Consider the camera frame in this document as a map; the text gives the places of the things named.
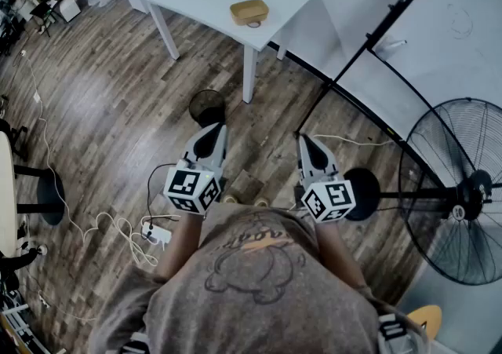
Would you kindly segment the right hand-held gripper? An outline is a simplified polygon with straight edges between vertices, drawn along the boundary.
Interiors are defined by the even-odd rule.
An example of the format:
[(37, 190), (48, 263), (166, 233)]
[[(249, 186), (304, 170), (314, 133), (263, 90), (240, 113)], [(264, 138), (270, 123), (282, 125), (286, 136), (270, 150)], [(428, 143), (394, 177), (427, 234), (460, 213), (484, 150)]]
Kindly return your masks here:
[[(337, 172), (334, 154), (318, 139), (299, 133), (296, 153), (300, 182), (310, 173)], [(301, 202), (315, 223), (327, 223), (345, 218), (355, 207), (356, 199), (351, 182), (338, 176), (323, 177), (305, 188)]]

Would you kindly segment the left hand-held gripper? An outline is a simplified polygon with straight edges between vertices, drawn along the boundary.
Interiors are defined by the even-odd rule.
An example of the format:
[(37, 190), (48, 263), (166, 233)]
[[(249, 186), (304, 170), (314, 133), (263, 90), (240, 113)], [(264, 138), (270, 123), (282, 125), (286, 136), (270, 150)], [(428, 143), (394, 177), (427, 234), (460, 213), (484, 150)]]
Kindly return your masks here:
[(174, 207), (205, 215), (221, 193), (227, 127), (214, 123), (198, 131), (185, 145), (184, 157), (169, 169), (163, 195)]

